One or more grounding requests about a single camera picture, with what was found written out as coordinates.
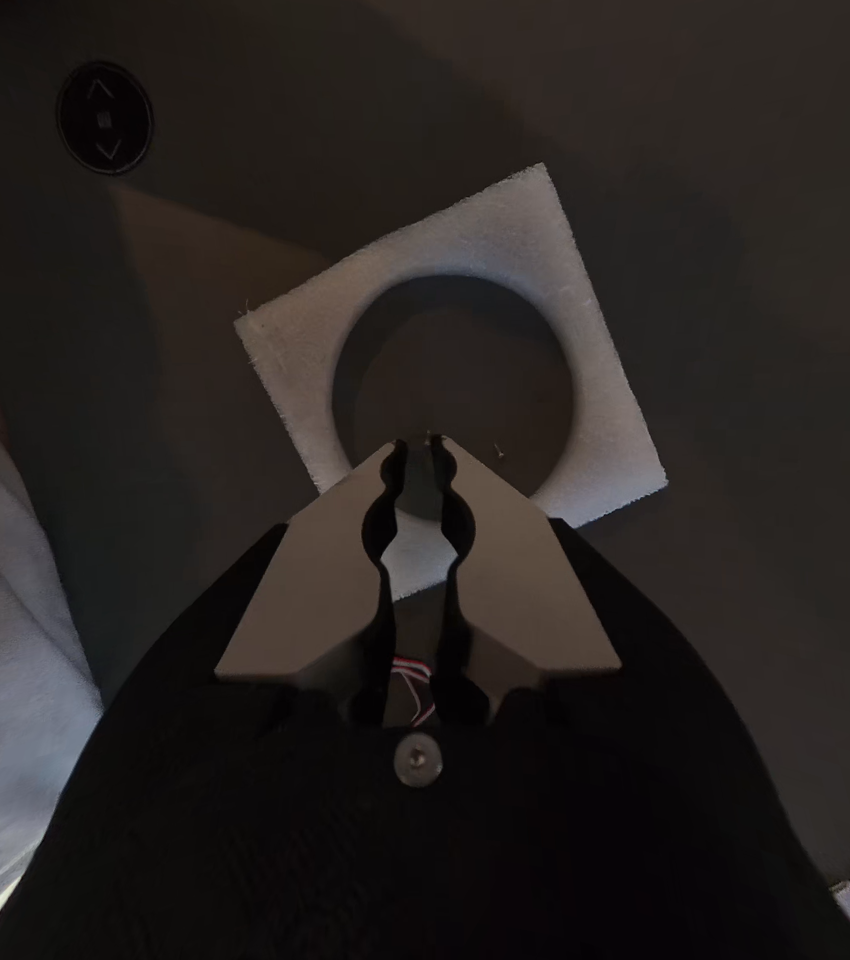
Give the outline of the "white foam piece with cutout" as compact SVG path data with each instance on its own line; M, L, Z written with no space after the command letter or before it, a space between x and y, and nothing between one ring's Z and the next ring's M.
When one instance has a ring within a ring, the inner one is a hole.
M236 329L321 493L387 442L423 447L429 434L573 527L667 485L543 164L349 255Z

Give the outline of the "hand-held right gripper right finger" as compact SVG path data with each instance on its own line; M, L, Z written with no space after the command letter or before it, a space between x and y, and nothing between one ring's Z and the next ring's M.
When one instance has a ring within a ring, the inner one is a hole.
M455 553L431 677L439 722L483 726L513 690L620 671L547 515L452 439L432 438L431 457Z

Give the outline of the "wood edged desk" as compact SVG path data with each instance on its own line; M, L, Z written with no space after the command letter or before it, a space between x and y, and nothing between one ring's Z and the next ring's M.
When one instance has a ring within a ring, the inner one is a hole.
M95 681L314 494L236 319L538 162L669 478L585 534L850 880L850 2L0 2L0 405Z

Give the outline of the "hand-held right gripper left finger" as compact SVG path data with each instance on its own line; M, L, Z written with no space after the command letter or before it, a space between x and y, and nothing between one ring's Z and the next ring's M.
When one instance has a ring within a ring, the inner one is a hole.
M328 695L382 726L396 652L383 555L398 534L407 444L385 444L289 522L215 667L223 682Z

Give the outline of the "round desk control button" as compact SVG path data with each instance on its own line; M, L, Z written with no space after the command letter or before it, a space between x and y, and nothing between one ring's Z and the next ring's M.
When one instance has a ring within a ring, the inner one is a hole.
M154 109L142 84L108 61L88 62L71 73L58 96L56 121L71 156L109 177L138 167L155 133Z

